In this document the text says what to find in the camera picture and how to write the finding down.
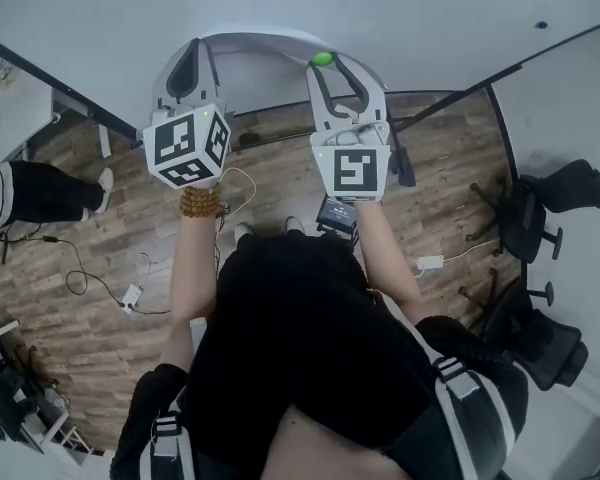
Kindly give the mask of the white metal rack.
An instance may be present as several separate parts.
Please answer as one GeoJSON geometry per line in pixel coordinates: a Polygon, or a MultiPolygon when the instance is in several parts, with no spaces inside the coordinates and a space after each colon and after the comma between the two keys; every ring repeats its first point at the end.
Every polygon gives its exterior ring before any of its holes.
{"type": "MultiPolygon", "coordinates": [[[[17,329],[18,321],[12,321],[0,327],[0,338],[17,329]]],[[[19,441],[6,437],[1,442],[14,442],[28,446],[32,450],[45,454],[53,452],[70,463],[81,464],[81,454],[89,456],[93,453],[86,440],[79,434],[77,427],[70,421],[69,403],[58,392],[58,382],[47,379],[35,371],[33,360],[36,349],[28,349],[28,356],[23,359],[18,346],[12,357],[0,358],[0,374],[6,367],[20,372],[25,378],[24,387],[16,394],[17,400],[25,396],[35,397],[39,408],[28,416],[21,427],[19,441]]]]}

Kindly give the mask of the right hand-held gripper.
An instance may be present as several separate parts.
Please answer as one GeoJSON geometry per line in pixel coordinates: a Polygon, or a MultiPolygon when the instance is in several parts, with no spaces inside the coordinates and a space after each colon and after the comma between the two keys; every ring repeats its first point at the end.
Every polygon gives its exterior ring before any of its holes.
{"type": "Polygon", "coordinates": [[[380,201],[391,155],[390,127],[384,121],[385,89],[355,59],[336,52],[332,56],[362,108],[353,117],[349,107],[334,105],[321,70],[310,62],[306,80],[317,130],[310,136],[311,148],[330,198],[341,202],[380,201]]]}

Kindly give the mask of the person's right forearm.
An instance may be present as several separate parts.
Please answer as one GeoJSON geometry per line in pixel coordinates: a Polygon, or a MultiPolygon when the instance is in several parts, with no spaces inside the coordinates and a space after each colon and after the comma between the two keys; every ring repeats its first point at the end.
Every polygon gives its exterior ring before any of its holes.
{"type": "Polygon", "coordinates": [[[417,325],[428,313],[417,280],[389,225],[380,202],[354,204],[359,244],[370,284],[389,296],[417,325]]]}

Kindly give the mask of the black office chair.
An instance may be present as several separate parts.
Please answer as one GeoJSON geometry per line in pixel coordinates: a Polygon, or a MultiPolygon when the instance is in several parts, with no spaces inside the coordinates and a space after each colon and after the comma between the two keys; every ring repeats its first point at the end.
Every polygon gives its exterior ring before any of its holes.
{"type": "Polygon", "coordinates": [[[551,319],[533,304],[535,298],[552,304],[553,285],[548,282],[542,290],[530,290],[518,277],[498,291],[498,271],[492,268],[490,275],[489,297],[485,302],[464,286],[458,289],[459,295],[481,309],[470,328],[492,347],[508,354],[540,390],[548,391],[556,385],[572,386],[589,357],[582,332],[551,319]]]}
{"type": "Polygon", "coordinates": [[[475,242],[493,228],[498,229],[498,253],[506,250],[524,263],[535,261],[542,241],[553,245],[552,258],[559,258],[564,231],[546,229],[546,214],[581,208],[600,209],[600,172],[584,159],[568,163],[553,174],[539,178],[522,175],[512,181],[497,180],[499,190],[491,198],[473,183],[470,190],[493,211],[493,218],[465,237],[475,242]]]}

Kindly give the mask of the black bag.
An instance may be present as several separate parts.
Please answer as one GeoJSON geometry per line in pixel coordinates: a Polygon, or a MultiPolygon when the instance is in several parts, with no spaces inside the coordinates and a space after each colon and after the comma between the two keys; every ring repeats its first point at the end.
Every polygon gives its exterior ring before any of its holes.
{"type": "Polygon", "coordinates": [[[0,440],[9,437],[19,441],[25,419],[36,413],[39,405],[35,397],[16,399],[24,387],[26,378],[17,370],[6,367],[0,374],[0,440]]]}

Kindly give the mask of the black device with screen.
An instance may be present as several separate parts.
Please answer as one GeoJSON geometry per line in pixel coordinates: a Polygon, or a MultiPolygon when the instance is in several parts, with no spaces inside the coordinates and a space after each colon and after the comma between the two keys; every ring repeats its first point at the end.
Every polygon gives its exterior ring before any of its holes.
{"type": "Polygon", "coordinates": [[[339,202],[325,195],[316,217],[317,230],[352,237],[356,231],[356,213],[353,205],[339,202]]]}

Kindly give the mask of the person's torso in black clothing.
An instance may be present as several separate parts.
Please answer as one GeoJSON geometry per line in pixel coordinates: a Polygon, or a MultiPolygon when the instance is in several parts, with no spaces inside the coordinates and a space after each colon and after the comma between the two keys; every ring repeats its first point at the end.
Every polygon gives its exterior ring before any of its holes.
{"type": "MultiPolygon", "coordinates": [[[[525,375],[452,318],[414,326],[494,383],[517,440],[525,375]]],[[[110,478],[140,480],[152,424],[184,391],[192,447],[242,480],[415,480],[383,449],[431,405],[434,384],[426,354],[347,247],[299,232],[244,237],[192,365],[160,364],[138,382],[110,478]]]]}

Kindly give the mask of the grey striped harness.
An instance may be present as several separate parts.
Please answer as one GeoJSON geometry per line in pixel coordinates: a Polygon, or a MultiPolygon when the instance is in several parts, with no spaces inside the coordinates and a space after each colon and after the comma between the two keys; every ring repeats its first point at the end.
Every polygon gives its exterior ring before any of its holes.
{"type": "MultiPolygon", "coordinates": [[[[383,451],[415,480],[495,480],[516,441],[500,392],[460,359],[432,348],[414,325],[400,324],[422,348],[435,373],[433,402],[383,451]]],[[[140,480],[242,480],[191,445],[181,391],[156,418],[139,459],[140,480]]]]}

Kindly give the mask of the white glossy table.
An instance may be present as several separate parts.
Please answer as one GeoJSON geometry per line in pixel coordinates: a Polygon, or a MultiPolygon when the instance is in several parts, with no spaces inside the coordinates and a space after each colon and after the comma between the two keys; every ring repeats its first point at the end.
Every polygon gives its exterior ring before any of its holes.
{"type": "Polygon", "coordinates": [[[172,55],[230,27],[316,36],[392,92],[461,91],[600,27],[600,0],[0,0],[0,54],[127,137],[172,55]]]}

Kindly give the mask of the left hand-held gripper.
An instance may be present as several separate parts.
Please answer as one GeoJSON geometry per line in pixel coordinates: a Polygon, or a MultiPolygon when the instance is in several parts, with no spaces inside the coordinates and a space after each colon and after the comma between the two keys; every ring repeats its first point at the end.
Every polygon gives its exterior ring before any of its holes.
{"type": "MultiPolygon", "coordinates": [[[[155,107],[193,106],[198,86],[202,101],[219,95],[219,77],[209,44],[194,38],[167,61],[153,86],[155,107]]],[[[149,173],[173,189],[206,189],[219,182],[230,148],[231,129],[224,106],[154,112],[142,140],[149,173]]]]}

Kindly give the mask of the person's left forearm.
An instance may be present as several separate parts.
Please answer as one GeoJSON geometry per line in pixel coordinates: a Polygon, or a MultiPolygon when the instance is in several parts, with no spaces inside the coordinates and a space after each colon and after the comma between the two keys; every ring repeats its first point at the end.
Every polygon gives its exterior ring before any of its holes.
{"type": "Polygon", "coordinates": [[[220,185],[187,187],[181,194],[176,250],[171,272],[170,309],[174,325],[206,317],[216,301],[216,217],[220,185]]]}

